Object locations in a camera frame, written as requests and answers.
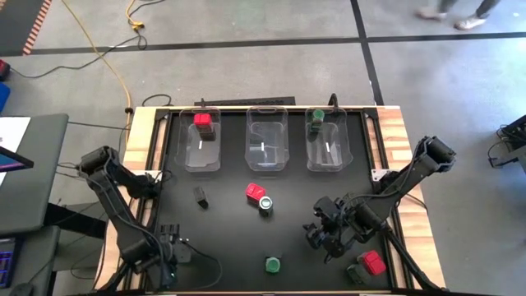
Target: sneaker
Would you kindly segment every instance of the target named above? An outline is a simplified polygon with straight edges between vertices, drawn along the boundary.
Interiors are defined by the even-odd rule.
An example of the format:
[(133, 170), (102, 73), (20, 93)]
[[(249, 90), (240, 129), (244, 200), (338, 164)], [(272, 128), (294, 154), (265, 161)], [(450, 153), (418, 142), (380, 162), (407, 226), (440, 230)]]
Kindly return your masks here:
[(482, 19), (477, 15), (472, 15), (465, 20), (457, 21), (454, 24), (455, 29), (457, 30), (471, 30), (474, 27), (480, 26), (486, 22), (486, 19)]
[(424, 20), (434, 20), (434, 21), (442, 21), (447, 16), (447, 13), (438, 12), (436, 8), (433, 8), (433, 7), (422, 7), (416, 10), (414, 14)]

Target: computer monitor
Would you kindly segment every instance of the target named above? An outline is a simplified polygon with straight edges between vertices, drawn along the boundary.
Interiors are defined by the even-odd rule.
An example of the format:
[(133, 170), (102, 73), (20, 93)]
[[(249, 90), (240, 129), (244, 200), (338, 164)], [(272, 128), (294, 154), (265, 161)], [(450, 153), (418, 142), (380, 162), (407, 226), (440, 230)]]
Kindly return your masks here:
[(0, 146), (0, 173), (33, 168), (33, 161)]

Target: gray concrete floor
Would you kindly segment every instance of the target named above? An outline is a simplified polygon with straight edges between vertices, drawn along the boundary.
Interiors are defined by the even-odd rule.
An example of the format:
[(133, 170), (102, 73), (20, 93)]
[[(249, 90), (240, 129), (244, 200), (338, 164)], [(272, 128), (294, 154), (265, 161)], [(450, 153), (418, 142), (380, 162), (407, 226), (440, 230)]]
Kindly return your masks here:
[[(456, 35), (451, 28), (480, 1), (460, 1), (443, 22), (413, 18), (414, 0), (359, 0), (369, 36)], [(125, 2), (70, 0), (97, 45), (133, 36)], [(487, 24), (470, 33), (526, 31), (526, 5), (503, 1)], [(150, 44), (356, 37), (349, 0), (168, 0), (145, 7)], [(37, 49), (88, 46), (59, 1), (53, 2)], [(458, 152), (450, 173), (423, 184), (445, 280), (454, 291), (520, 295), (526, 289), (526, 176), (517, 166), (491, 169), (487, 148), (495, 130), (526, 113), (526, 39), (426, 41), (371, 44), (386, 104), (401, 105), (410, 141), (437, 135)], [(36, 74), (58, 64), (80, 65), (94, 54), (7, 58), (17, 70)], [(135, 105), (167, 93), (174, 104), (201, 97), (238, 99), (293, 95), (298, 104), (324, 104), (330, 93), (341, 104), (374, 104), (359, 44), (165, 50), (111, 53)], [(103, 63), (38, 80), (13, 76), (4, 115), (69, 113), (71, 120), (123, 126), (125, 98)], [(70, 126), (62, 161), (78, 161), (90, 149), (116, 146), (119, 132)], [(51, 201), (95, 201), (85, 184), (57, 177)], [(89, 281), (61, 274), (55, 294), (85, 292)]]

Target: transparent container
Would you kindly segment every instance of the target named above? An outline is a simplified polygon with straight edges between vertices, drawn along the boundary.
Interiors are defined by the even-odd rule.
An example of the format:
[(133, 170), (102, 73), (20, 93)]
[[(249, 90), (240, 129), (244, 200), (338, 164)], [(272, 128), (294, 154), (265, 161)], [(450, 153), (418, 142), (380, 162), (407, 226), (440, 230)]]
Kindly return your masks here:
[(305, 112), (307, 167), (313, 172), (339, 172), (353, 161), (342, 108), (309, 108)]
[[(196, 115), (204, 115), (208, 126), (195, 124)], [(186, 171), (213, 172), (221, 167), (221, 112), (217, 108), (184, 109), (179, 113), (177, 164)]]
[(255, 171), (280, 171), (288, 161), (288, 112), (283, 107), (247, 110), (245, 160)]

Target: robotic arm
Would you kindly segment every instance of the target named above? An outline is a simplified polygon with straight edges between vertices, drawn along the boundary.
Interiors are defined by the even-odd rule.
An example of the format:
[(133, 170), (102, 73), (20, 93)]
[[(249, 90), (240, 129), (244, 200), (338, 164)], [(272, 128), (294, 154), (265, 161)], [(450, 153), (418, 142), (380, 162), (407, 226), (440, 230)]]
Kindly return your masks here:
[(413, 187), (433, 173), (451, 169), (455, 152), (437, 137), (428, 136), (418, 142), (414, 157), (399, 172), (390, 172), (380, 180), (380, 194), (355, 196), (347, 193), (332, 201), (322, 197), (314, 205), (314, 215), (321, 219), (321, 226), (305, 224), (306, 238), (311, 247), (323, 247), (327, 251), (325, 263), (333, 257), (343, 256), (355, 242), (366, 243), (377, 232), (391, 241), (402, 261), (424, 289), (439, 289), (420, 269), (396, 238), (386, 222), (390, 212)]
[(117, 230), (117, 245), (124, 261), (110, 281), (100, 290), (115, 291), (128, 270), (135, 273), (146, 271), (150, 278), (152, 272), (158, 274), (159, 286), (169, 287), (176, 281), (175, 271), (178, 263), (175, 252), (177, 238), (159, 240), (144, 226), (138, 223), (120, 191), (118, 185), (126, 187), (132, 198), (156, 198), (159, 182), (150, 175), (136, 176), (123, 167), (115, 149), (103, 146), (81, 158), (77, 165), (79, 175), (85, 178), (88, 186), (95, 192), (113, 226)]

